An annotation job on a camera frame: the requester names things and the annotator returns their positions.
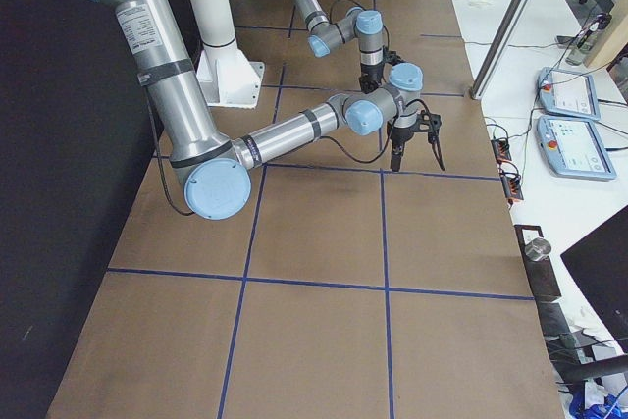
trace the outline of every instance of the gray metal post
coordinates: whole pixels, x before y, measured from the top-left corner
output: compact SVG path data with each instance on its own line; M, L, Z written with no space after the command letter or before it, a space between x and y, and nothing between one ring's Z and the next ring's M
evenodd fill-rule
M510 36L512 36L517 22L519 21L519 18L521 17L528 1L529 0L510 1L510 5L503 16L501 25L499 25L499 29L493 39L493 44L491 44L487 57L484 60L484 63L482 63L480 72L471 87L471 97L475 100L480 100L482 95L484 95L487 85L495 73L499 60L508 45L508 41L510 41Z

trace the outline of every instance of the metal rod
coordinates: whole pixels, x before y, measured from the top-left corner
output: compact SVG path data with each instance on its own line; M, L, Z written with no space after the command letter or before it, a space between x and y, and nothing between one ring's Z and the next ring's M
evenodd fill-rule
M590 378L605 377L607 375L614 375L615 373L626 372L628 372L628 355L620 355L618 357L569 367L563 372L560 372L560 376L566 383L575 383Z
M480 100L482 95L484 95L487 85L493 78L493 74L495 73L499 60L503 56L505 48L510 41L510 36L514 33L517 22L519 21L519 18L521 17L528 1L529 0L510 1L510 5L503 16L501 25L499 25L499 29L497 30L493 43L489 48L487 57L484 60L484 63L482 63L480 72L471 87L471 97L475 100Z

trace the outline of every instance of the black backdrop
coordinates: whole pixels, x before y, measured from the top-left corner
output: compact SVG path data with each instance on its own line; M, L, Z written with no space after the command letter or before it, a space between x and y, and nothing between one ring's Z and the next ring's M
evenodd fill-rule
M171 2L193 49L191 11ZM63 377L152 140L110 8L0 5L0 418L37 419Z

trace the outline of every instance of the label sticker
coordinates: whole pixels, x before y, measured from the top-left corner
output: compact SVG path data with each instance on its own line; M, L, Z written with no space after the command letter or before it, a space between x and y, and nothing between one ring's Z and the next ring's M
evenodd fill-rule
M153 46L164 44L147 5L142 4L121 10L117 17L131 53L137 54Z

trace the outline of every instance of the silver metal cylinder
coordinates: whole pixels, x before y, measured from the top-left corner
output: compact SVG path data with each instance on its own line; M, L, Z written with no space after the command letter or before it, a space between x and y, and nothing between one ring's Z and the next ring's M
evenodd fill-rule
M345 126L340 107L347 97L335 95L314 108L234 140L239 162L246 169L261 166Z
M292 0L298 10L299 15L303 18L308 31L312 31L318 24L328 23L327 14L318 3L318 0Z
M191 61L170 4L168 0L101 1L115 6L139 76L156 78L146 83L146 90L173 142L170 160L183 182L199 163L191 161L230 140L216 128L193 68L174 68L176 63L191 66ZM190 164L181 166L178 161Z
M533 262L545 259L551 252L551 244L542 237L535 237L524 248L526 256Z
M510 37L523 13L529 0L511 0L506 10L503 20L499 25L493 43L489 48L487 57L482 63L480 72L478 73L473 86L471 87L471 97L480 100L486 88L495 73L495 70L505 52L505 48L510 41Z

